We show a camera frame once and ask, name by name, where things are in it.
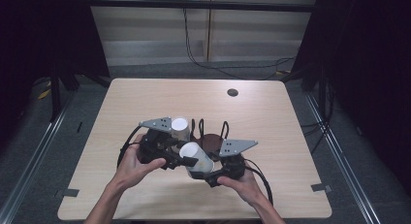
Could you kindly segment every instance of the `wooden table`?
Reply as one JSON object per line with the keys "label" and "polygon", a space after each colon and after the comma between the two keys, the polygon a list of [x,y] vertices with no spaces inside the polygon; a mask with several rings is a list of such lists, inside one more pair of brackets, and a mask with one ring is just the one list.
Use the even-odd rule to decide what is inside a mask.
{"label": "wooden table", "polygon": [[[228,95],[231,88],[238,96]],[[140,121],[164,116],[195,118],[197,123],[203,118],[205,133],[218,135],[227,120],[229,139],[259,142],[243,156],[262,169],[282,217],[326,218],[332,214],[326,193],[311,188],[321,180],[282,82],[116,79],[69,186],[79,189],[79,194],[64,198],[59,218],[85,219],[114,175],[119,149],[130,133]],[[199,137],[198,128],[195,135]],[[258,215],[234,190],[210,188],[178,167],[157,170],[127,190],[114,218],[253,219]]]}

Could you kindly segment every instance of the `gray floor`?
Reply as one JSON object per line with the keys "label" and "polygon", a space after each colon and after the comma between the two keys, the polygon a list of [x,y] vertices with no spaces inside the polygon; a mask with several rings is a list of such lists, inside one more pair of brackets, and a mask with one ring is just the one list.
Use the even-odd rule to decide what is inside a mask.
{"label": "gray floor", "polygon": [[[233,65],[233,63],[217,63],[217,65]],[[225,72],[236,74],[244,79],[258,80],[270,76],[273,69],[230,69]],[[111,67],[111,75],[114,78],[232,79],[221,72],[200,69],[191,63]],[[105,88],[88,79],[80,78],[80,82],[79,91],[75,94],[65,119],[16,212],[13,223],[64,223],[57,217],[61,198],[54,197],[54,194],[58,189],[67,188],[107,92]],[[1,206],[13,191],[19,176],[48,127],[50,97],[37,100],[44,86],[45,84],[42,83],[33,87],[30,105],[19,122],[19,128],[8,142],[7,151],[0,157]],[[315,118],[305,98],[311,93],[301,91],[300,80],[290,81],[286,87],[300,124],[314,123]],[[69,92],[62,89],[62,100],[66,100],[69,96]],[[335,104],[331,128],[381,223],[411,223],[411,199],[404,193],[391,172],[380,162],[367,138],[358,134],[355,123],[338,104]],[[307,132],[311,129],[312,127],[302,128],[302,131]],[[308,147],[312,148],[316,145],[320,136],[320,131],[307,136]],[[332,216],[327,219],[288,219],[287,222],[366,223],[326,141],[321,141],[313,159],[321,180],[332,188],[332,192],[328,193]]]}

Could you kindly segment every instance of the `metal rail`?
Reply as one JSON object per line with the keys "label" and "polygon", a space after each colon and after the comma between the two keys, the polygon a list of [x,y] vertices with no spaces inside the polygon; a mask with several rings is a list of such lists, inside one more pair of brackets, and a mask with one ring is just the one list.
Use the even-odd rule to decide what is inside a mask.
{"label": "metal rail", "polygon": [[[318,104],[315,98],[312,95],[306,96],[308,104],[314,113],[316,120],[319,123],[324,123],[323,118],[321,117],[318,111]],[[374,207],[372,206],[371,201],[368,199],[368,196],[365,194],[360,182],[358,181],[353,169],[351,168],[350,164],[348,163],[347,158],[345,157],[344,151],[342,150],[341,146],[339,145],[338,141],[335,138],[332,130],[330,128],[326,128],[324,124],[320,124],[321,130],[326,137],[326,140],[329,144],[330,150],[335,158],[336,163],[338,164],[339,169],[341,170],[342,174],[344,175],[345,181],[350,188],[354,199],[357,202],[357,205],[362,212],[366,223],[368,224],[380,224],[380,220],[377,216]]]}
{"label": "metal rail", "polygon": [[57,130],[60,128],[60,125],[66,115],[66,111],[69,108],[70,104],[72,103],[76,92],[72,92],[66,105],[64,106],[61,113],[57,116],[54,122],[51,122],[48,125],[48,128],[43,135],[42,140],[40,141],[39,145],[37,146],[36,151],[34,152],[33,156],[31,157],[29,163],[27,164],[24,172],[22,173],[21,177],[19,178],[15,188],[7,198],[5,204],[2,206],[0,210],[0,223],[1,224],[9,224],[12,223],[17,210],[24,199],[28,189],[36,173],[39,171],[40,165],[42,164],[47,151],[51,145],[52,140],[54,139]]}
{"label": "metal rail", "polygon": [[44,5],[72,5],[75,3],[94,7],[244,10],[288,13],[312,13],[319,9],[315,5],[191,0],[36,0],[36,3]]}

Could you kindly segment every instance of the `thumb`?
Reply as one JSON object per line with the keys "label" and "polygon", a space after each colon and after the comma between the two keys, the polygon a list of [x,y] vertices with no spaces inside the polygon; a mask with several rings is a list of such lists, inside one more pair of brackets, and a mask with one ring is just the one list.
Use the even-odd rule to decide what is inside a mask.
{"label": "thumb", "polygon": [[166,160],[164,158],[154,159],[153,161],[145,164],[145,169],[147,173],[151,173],[152,171],[163,167],[166,164]]}
{"label": "thumb", "polygon": [[239,182],[237,180],[228,178],[226,176],[221,176],[217,179],[217,182],[221,185],[224,185],[226,187],[231,187],[234,190],[237,191],[238,187],[239,187]]}

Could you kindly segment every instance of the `white wall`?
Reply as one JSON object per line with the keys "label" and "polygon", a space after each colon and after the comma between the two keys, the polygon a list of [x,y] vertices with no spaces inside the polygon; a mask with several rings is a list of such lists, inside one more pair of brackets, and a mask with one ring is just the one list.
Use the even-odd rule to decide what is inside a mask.
{"label": "white wall", "polygon": [[[277,4],[315,2],[212,1]],[[189,61],[182,10],[92,7],[92,11],[110,66]],[[187,17],[190,46],[198,61],[275,60],[297,53],[309,14],[187,10]]]}

